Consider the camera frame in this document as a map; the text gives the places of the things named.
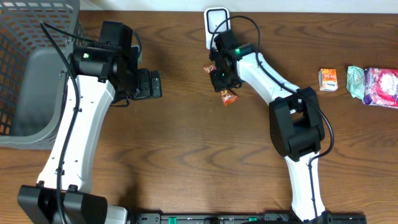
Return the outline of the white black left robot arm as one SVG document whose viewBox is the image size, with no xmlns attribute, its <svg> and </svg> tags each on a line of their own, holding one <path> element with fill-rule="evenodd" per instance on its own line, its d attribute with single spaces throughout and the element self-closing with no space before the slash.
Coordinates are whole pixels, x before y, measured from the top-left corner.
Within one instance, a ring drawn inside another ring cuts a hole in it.
<svg viewBox="0 0 398 224">
<path fill-rule="evenodd" d="M 17 201 L 33 223 L 133 223 L 126 207 L 93 195 L 92 169 L 107 110 L 132 100 L 160 98 L 160 73 L 138 68 L 141 44 L 121 22 L 104 21 L 99 40 L 63 56 L 67 95 L 57 138 L 34 186 L 21 186 Z"/>
</svg>

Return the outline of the red purple snack packet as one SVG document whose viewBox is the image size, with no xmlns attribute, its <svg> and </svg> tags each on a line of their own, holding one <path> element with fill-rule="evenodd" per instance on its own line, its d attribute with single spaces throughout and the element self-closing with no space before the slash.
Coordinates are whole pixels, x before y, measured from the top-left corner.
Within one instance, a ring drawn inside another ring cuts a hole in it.
<svg viewBox="0 0 398 224">
<path fill-rule="evenodd" d="M 365 105 L 397 109 L 397 69 L 367 68 L 364 77 Z"/>
</svg>

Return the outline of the teal snack wrapper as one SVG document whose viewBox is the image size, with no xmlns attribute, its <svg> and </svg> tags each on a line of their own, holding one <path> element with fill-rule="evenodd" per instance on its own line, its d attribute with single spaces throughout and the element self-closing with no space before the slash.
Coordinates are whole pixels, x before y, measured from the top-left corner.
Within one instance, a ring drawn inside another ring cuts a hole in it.
<svg viewBox="0 0 398 224">
<path fill-rule="evenodd" d="M 346 89 L 353 98 L 363 100 L 365 91 L 364 70 L 356 66 L 349 66 L 347 70 Z"/>
</svg>

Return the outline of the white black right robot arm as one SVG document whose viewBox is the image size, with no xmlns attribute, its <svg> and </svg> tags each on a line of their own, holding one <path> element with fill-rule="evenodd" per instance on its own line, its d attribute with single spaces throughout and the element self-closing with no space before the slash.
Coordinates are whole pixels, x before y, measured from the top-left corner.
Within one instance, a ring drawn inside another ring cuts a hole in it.
<svg viewBox="0 0 398 224">
<path fill-rule="evenodd" d="M 318 182 L 320 143 L 325 138 L 317 94 L 283 78 L 252 44 L 239 43 L 230 29 L 206 34 L 216 92 L 248 83 L 269 107 L 271 141 L 285 159 L 292 186 L 292 210 L 302 222 L 325 211 Z"/>
</svg>

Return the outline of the small orange carton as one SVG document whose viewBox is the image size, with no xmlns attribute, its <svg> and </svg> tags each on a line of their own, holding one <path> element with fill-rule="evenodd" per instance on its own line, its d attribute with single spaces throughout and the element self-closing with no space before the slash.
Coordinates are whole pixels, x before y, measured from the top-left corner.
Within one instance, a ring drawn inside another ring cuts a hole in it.
<svg viewBox="0 0 398 224">
<path fill-rule="evenodd" d="M 336 70 L 321 68 L 318 73 L 318 82 L 321 91 L 336 91 L 338 89 Z"/>
</svg>

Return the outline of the orange red snack sachet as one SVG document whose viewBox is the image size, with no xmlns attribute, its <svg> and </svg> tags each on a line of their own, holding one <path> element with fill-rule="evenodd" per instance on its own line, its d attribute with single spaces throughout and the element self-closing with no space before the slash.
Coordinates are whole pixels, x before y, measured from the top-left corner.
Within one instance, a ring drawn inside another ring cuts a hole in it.
<svg viewBox="0 0 398 224">
<path fill-rule="evenodd" d="M 208 64 L 205 65 L 203 69 L 210 75 L 212 71 L 216 70 L 216 66 L 214 64 Z M 220 95 L 225 106 L 228 106 L 239 99 L 239 96 L 232 90 L 221 90 Z"/>
</svg>

